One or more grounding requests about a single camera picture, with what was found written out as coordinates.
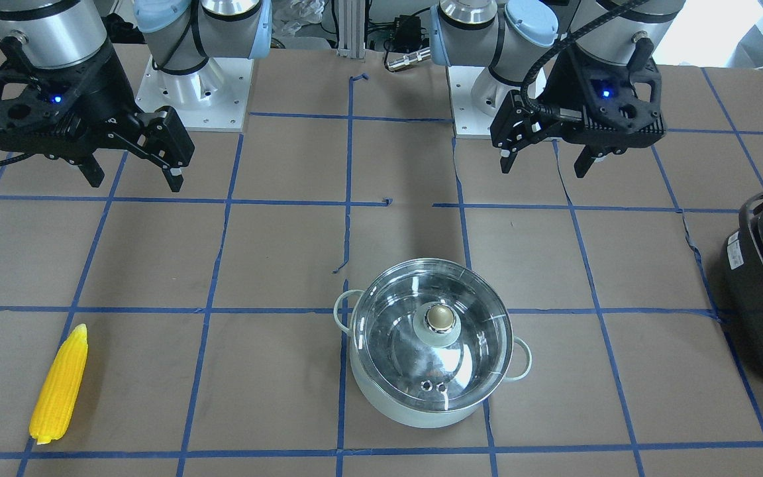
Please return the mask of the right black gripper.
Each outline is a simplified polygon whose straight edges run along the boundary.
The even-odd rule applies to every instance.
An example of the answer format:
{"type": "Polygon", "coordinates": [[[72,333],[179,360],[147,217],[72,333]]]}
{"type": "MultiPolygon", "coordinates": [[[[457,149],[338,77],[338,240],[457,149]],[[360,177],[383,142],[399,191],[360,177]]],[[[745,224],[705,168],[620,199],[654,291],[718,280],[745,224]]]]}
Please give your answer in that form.
{"type": "Polygon", "coordinates": [[[172,106],[140,112],[129,79],[109,40],[73,66],[30,66],[27,47],[0,42],[0,149],[67,159],[93,188],[105,173],[97,149],[124,149],[160,169],[173,193],[195,145],[172,106]]]}

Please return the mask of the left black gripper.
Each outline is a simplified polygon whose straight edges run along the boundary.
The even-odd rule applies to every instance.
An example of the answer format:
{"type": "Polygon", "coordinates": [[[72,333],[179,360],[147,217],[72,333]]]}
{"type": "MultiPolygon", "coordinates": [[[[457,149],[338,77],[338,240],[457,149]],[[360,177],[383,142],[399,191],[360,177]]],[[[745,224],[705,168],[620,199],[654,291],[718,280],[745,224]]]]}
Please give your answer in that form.
{"type": "Polygon", "coordinates": [[[561,51],[538,100],[579,112],[578,121],[532,112],[519,90],[508,91],[489,127],[501,172],[511,171],[518,151],[549,136],[585,145],[574,162],[580,179],[611,148],[647,148],[663,138],[661,75],[652,51],[651,45],[634,46],[627,64],[607,64],[578,45],[561,51]]]}

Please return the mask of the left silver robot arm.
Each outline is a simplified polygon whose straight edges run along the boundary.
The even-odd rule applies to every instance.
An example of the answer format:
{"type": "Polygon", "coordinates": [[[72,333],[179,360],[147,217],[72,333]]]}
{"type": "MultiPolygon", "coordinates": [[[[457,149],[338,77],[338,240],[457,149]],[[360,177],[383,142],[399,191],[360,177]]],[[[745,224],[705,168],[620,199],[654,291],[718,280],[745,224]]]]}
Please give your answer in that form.
{"type": "Polygon", "coordinates": [[[682,1],[440,1],[430,48],[440,66],[481,67],[475,95],[508,173],[518,153],[548,138],[596,161],[666,136],[653,53],[682,1]]]}

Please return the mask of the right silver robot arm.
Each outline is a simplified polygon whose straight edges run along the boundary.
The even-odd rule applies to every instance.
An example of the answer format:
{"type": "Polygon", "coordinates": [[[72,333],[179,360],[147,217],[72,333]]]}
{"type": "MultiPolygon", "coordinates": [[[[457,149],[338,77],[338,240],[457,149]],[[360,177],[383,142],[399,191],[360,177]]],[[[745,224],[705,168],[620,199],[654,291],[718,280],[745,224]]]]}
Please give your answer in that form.
{"type": "Polygon", "coordinates": [[[195,146],[179,112],[229,99],[217,58],[269,54],[272,2],[136,1],[133,16],[100,15],[91,1],[0,1],[0,167],[42,155],[98,187],[95,152],[119,149],[181,190],[195,146]],[[115,40],[148,46],[166,105],[136,102],[115,40]]]}

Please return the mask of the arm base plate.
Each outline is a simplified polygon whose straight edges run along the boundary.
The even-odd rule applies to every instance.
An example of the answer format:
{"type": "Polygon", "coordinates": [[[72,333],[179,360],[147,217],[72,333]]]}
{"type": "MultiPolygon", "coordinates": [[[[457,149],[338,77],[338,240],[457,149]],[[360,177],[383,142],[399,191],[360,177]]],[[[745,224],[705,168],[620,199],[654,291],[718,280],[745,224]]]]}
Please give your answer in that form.
{"type": "Polygon", "coordinates": [[[447,73],[455,136],[490,139],[491,122],[511,87],[495,79],[487,67],[449,66],[447,73]]]}
{"type": "Polygon", "coordinates": [[[174,108],[191,132],[241,133],[254,66],[249,58],[210,58],[198,72],[170,75],[148,64],[136,102],[148,112],[174,108]]]}

